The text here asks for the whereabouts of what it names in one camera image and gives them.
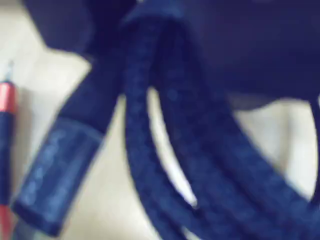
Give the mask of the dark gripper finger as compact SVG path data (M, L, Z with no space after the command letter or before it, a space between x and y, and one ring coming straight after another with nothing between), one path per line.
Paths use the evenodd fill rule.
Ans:
M24 0L36 29L51 49L72 52L91 63L91 70L59 112L59 117L104 133L112 118L121 84L118 58L120 20L135 0Z
M186 0L185 16L235 109L320 94L317 0Z

